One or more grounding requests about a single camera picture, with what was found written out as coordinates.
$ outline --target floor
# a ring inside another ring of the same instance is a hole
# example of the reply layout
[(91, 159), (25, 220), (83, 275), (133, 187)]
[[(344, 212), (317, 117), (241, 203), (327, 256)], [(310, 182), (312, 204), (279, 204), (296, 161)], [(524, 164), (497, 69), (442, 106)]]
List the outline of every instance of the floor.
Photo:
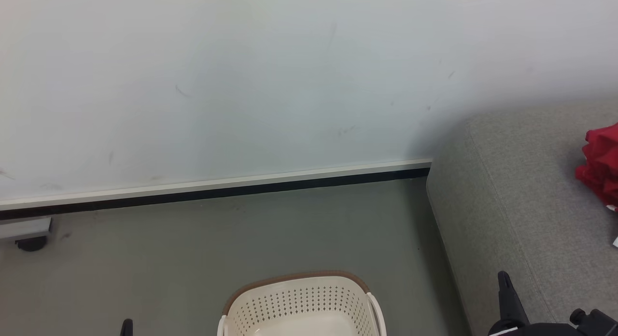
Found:
[(0, 333), (214, 335), (242, 285), (347, 270), (388, 334), (467, 336), (424, 178), (56, 217), (46, 248), (0, 251)]

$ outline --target robotic arm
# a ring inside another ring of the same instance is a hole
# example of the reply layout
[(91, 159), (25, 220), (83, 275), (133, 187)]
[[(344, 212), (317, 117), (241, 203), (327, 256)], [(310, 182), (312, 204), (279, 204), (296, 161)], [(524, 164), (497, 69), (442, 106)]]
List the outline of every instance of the robotic arm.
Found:
[(597, 309), (586, 314), (576, 309), (566, 323), (534, 323), (528, 321), (508, 273), (498, 273), (500, 290), (500, 320), (490, 329), (489, 336), (618, 336), (618, 322)]

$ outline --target black baseboard strip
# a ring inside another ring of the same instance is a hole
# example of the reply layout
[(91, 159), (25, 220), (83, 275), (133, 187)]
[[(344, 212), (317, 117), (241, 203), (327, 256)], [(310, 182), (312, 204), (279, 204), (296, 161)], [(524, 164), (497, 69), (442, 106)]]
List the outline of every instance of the black baseboard strip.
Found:
[(124, 198), (124, 199), (100, 200), (100, 201), (95, 201), (95, 202), (61, 204), (58, 206), (2, 210), (0, 211), (0, 220), (29, 218), (29, 217), (42, 217), (45, 215), (75, 213), (76, 211), (91, 211), (91, 210), (101, 210), (101, 209), (146, 206), (148, 204), (181, 202), (184, 200), (213, 199), (213, 198), (219, 198), (219, 197), (229, 197), (229, 196), (239, 196), (239, 195), (275, 193), (277, 191), (324, 188), (327, 186), (362, 184), (364, 182), (384, 182), (387, 180), (423, 177), (423, 176), (427, 176), (428, 173), (429, 173), (428, 168), (406, 169), (404, 171), (369, 173), (369, 174), (363, 174), (363, 175), (350, 175), (350, 176), (336, 176), (332, 178), (300, 180), (298, 182), (277, 182), (274, 184), (239, 186), (236, 188), (191, 191), (189, 193), (130, 197), (130, 198)]

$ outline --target basket bottom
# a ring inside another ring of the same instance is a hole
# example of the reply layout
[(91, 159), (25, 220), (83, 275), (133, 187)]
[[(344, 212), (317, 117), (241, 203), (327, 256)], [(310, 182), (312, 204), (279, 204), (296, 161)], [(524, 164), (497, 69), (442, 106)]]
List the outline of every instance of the basket bottom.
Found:
[(348, 316), (338, 312), (298, 314), (261, 323), (255, 336), (354, 336), (357, 329)]

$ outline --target baseboard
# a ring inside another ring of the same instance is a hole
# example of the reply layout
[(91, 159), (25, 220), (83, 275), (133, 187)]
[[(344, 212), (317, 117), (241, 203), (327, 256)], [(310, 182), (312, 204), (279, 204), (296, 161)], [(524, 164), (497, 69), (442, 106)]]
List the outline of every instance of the baseboard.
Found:
[(0, 201), (0, 219), (426, 176), (431, 159)]

